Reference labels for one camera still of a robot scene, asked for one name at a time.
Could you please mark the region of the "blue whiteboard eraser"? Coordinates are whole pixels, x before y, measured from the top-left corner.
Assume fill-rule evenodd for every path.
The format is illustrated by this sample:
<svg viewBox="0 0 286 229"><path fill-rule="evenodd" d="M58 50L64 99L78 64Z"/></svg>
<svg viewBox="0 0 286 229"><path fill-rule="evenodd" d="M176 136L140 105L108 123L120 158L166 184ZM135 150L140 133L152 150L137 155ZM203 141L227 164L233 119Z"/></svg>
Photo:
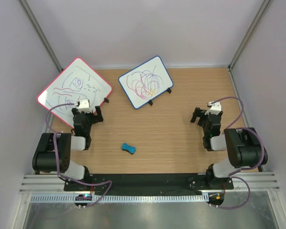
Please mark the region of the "blue whiteboard eraser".
<svg viewBox="0 0 286 229"><path fill-rule="evenodd" d="M126 152L130 153L131 155L133 155L136 151L136 148L134 146L127 144L127 143L123 143L123 145L121 146L121 150L126 151Z"/></svg>

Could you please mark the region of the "blue framed whiteboard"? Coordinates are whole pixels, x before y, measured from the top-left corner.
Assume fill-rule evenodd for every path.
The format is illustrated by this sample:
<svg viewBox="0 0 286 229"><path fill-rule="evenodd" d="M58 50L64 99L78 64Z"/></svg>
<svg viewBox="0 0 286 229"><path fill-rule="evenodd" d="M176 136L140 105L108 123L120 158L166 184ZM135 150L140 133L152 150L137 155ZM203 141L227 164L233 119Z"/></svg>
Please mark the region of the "blue framed whiteboard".
<svg viewBox="0 0 286 229"><path fill-rule="evenodd" d="M135 109L141 108L174 86L160 56L155 56L127 73L118 81Z"/></svg>

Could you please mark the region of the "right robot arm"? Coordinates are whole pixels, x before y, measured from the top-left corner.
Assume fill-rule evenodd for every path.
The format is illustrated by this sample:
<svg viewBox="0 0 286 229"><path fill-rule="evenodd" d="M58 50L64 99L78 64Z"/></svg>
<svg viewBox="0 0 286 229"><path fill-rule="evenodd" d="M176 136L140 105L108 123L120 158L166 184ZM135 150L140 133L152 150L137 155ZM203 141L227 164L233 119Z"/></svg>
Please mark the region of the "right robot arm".
<svg viewBox="0 0 286 229"><path fill-rule="evenodd" d="M211 164L204 175L189 178L192 190L233 189L231 176L267 163L265 147L254 128L227 128L221 133L221 110L195 108L191 122L196 119L203 129L203 146L207 151L226 151L227 157Z"/></svg>

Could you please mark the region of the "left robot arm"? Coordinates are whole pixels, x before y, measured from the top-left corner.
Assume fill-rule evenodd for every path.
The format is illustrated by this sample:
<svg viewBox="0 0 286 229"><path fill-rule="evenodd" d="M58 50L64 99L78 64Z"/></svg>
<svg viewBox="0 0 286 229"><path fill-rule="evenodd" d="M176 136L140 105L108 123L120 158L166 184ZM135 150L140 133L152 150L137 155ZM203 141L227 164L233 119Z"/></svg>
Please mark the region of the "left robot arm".
<svg viewBox="0 0 286 229"><path fill-rule="evenodd" d="M35 172L55 172L58 178L65 182L71 181L81 191L93 187L92 178L87 167L78 165L71 160L71 151L88 150L92 138L93 124L103 122L99 106L96 113L85 112L82 108L72 108L73 129L70 133L52 130L43 133L32 159L32 168Z"/></svg>

